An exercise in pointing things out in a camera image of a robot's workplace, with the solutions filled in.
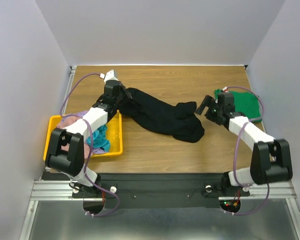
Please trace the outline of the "black t shirt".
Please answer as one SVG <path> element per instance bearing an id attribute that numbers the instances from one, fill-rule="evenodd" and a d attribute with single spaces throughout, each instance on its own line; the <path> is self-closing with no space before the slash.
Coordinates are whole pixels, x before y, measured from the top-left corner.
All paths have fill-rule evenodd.
<path id="1" fill-rule="evenodd" d="M 205 129 L 195 116 L 196 102 L 171 105 L 136 88 L 129 87 L 127 91 L 131 98 L 119 107 L 119 112 L 144 129 L 188 143 L 196 143 L 204 136 Z"/>

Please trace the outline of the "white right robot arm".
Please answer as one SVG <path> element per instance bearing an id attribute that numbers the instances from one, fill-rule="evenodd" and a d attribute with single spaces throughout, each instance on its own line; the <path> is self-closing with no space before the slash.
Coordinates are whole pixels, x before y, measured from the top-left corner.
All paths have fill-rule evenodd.
<path id="1" fill-rule="evenodd" d="M 252 151 L 250 166 L 225 172 L 220 182 L 221 192 L 232 195 L 238 186 L 264 185 L 290 181 L 293 177 L 290 145 L 276 139 L 255 126 L 244 113 L 236 111 L 232 93 L 222 91 L 217 98 L 206 95 L 196 114 L 205 117 L 237 135 Z"/>

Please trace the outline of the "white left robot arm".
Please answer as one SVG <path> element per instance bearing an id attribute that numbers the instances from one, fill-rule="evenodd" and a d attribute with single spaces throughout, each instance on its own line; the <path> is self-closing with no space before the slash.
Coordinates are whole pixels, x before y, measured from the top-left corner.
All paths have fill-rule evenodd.
<path id="1" fill-rule="evenodd" d="M 98 174 L 85 164 L 84 143 L 90 133 L 107 124 L 116 114 L 121 102 L 130 97 L 121 81 L 112 77 L 105 81 L 104 93 L 89 111 L 75 123 L 52 130 L 47 145 L 45 165 L 73 177 L 84 185 L 90 197 L 101 193 Z"/>

